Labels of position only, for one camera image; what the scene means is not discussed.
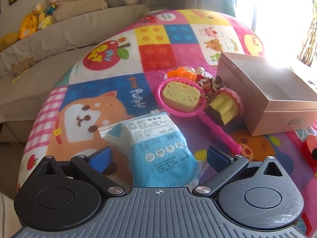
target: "metal screw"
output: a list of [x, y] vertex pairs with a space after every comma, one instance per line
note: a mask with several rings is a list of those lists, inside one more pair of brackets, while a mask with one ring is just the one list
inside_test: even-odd
[[108, 192], [111, 194], [121, 194], [123, 193], [123, 188], [118, 186], [113, 186], [108, 189]]
[[210, 188], [206, 186], [196, 187], [195, 191], [199, 194], [208, 194], [211, 192]]

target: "blue and white package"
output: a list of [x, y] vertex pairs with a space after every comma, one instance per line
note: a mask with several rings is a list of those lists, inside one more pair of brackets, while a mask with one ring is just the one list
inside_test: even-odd
[[119, 123], [103, 138], [129, 158], [135, 187], [192, 188], [203, 174], [166, 113]]

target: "pink gingham pattern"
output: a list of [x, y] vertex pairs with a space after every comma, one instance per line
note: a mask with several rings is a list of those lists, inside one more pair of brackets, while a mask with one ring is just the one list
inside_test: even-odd
[[50, 136], [66, 91], [67, 86], [62, 86], [52, 90], [49, 94], [33, 125], [23, 155], [32, 149], [47, 146], [50, 143]]

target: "pink box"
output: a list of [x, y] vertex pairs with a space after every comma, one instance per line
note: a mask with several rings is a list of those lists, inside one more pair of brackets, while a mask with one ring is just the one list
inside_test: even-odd
[[317, 119], [317, 82], [302, 71], [308, 66], [299, 60], [276, 65], [263, 57], [221, 54], [217, 75], [241, 98], [252, 136], [309, 128]]

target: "baby doll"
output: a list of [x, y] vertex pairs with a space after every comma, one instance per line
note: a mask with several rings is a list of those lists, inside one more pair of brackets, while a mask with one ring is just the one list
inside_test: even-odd
[[60, 0], [47, 0], [49, 6], [46, 8], [46, 16], [53, 15], [53, 12], [56, 10], [56, 6]]

